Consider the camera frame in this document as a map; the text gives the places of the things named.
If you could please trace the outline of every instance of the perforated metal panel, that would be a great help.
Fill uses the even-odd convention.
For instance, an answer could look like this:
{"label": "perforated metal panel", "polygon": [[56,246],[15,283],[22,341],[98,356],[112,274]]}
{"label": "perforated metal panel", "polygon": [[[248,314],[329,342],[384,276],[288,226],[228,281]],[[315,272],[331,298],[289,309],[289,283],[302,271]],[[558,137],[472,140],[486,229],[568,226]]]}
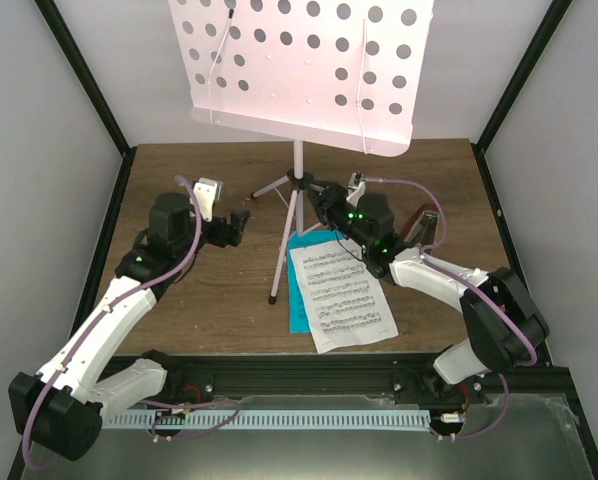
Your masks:
{"label": "perforated metal panel", "polygon": [[[230,411],[198,411],[184,420],[165,419],[160,429],[203,430],[226,420]],[[121,430],[148,429],[156,412],[128,410],[117,415],[103,428]],[[427,432],[427,410],[245,410],[225,427],[228,430],[395,430]]]}
{"label": "perforated metal panel", "polygon": [[169,2],[195,119],[386,156],[408,148],[432,0]]}

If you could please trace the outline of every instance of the robotic arm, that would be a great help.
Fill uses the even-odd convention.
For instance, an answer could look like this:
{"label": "robotic arm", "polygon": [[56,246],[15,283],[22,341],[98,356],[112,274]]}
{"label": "robotic arm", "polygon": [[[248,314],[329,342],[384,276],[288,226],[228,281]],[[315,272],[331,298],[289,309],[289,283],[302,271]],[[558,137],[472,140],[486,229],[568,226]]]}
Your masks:
{"label": "robotic arm", "polygon": [[366,192],[361,174],[352,175],[347,189],[335,182],[312,178],[306,183],[319,221],[361,246],[362,260],[374,277],[419,290],[463,314],[468,339],[435,359],[437,378],[428,379],[430,388],[454,385],[487,371],[504,373],[530,358],[520,337],[465,283],[480,289],[505,311],[513,328],[533,348],[548,336],[548,325],[514,273],[507,268],[493,273],[472,270],[424,256],[414,241],[406,242],[395,233],[394,214],[386,196]]}
{"label": "robotic arm", "polygon": [[[137,291],[114,308],[110,302],[178,265],[192,248],[198,221],[202,227],[195,254],[205,244],[223,248],[241,243],[250,213],[232,213],[230,223],[225,218],[213,217],[212,209],[221,190],[222,183],[214,180],[202,178],[195,183],[194,194],[202,218],[191,212],[186,195],[165,193],[157,197],[150,209],[148,228],[137,236],[132,250],[115,270],[108,290],[79,330],[35,376],[19,373],[10,384],[10,403],[20,434],[41,390],[57,371],[61,374],[42,403],[31,439],[70,460],[80,458],[90,449],[103,422],[161,392],[168,372],[160,363],[147,358],[101,382],[97,380],[123,339],[157,304],[177,276]],[[106,316],[96,323],[102,312]],[[84,332],[89,333],[85,340],[80,340]],[[64,367],[66,353],[77,341],[83,343]]]}

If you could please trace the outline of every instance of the wooden tabletop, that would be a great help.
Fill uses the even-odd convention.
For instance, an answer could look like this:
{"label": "wooden tabletop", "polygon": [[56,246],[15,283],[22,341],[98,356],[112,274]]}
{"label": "wooden tabletop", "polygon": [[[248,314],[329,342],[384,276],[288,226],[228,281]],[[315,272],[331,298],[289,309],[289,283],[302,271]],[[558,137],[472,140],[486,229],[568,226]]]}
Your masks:
{"label": "wooden tabletop", "polygon": [[[140,230],[148,211],[164,192],[180,191],[177,174],[189,179],[224,182],[215,215],[248,209],[251,218],[243,243],[225,249],[206,246],[192,272],[169,288],[123,342],[120,354],[150,349],[180,354],[312,353],[309,334],[288,331],[288,286],[282,275],[277,304],[268,296],[286,208],[269,192],[252,201],[251,192],[283,176],[292,166],[292,144],[224,143],[142,145],[137,151],[103,275],[100,295],[114,268]],[[426,185],[439,198],[448,220],[448,235],[436,256],[466,267],[493,270],[506,257],[486,193],[464,139],[414,141],[395,158],[306,144],[305,169],[320,180],[347,184],[350,174],[408,178]],[[418,190],[392,185],[369,186],[388,194],[401,226],[429,199]],[[289,187],[280,189],[288,198]],[[306,202],[306,227],[316,223]],[[399,336],[373,345],[335,352],[411,352],[440,350],[465,338],[461,314],[419,292],[383,285]]]}

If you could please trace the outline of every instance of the white vent grille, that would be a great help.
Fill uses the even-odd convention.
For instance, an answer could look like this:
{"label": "white vent grille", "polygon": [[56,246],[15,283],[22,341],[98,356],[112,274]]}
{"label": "white vent grille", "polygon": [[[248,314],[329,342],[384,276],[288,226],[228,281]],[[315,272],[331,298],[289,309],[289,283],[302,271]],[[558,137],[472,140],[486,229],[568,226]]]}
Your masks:
{"label": "white vent grille", "polygon": [[[204,430],[232,414],[213,410],[191,413],[185,419],[169,418],[160,429]],[[156,411],[127,410],[103,428],[117,430],[147,429],[155,421]],[[223,427],[227,430],[396,430],[428,431],[427,410],[245,410]]]}

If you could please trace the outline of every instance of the gray floor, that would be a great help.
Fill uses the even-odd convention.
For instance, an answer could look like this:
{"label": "gray floor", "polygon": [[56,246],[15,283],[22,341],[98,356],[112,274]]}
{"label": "gray floor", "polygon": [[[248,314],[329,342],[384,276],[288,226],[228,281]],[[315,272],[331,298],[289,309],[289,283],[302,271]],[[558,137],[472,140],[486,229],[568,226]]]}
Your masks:
{"label": "gray floor", "polygon": [[[471,409],[475,422],[496,413]],[[230,431],[154,444],[144,431],[104,430],[79,461],[24,478],[590,479],[574,422],[560,399],[514,395],[496,430],[455,444],[428,433],[363,431]]]}

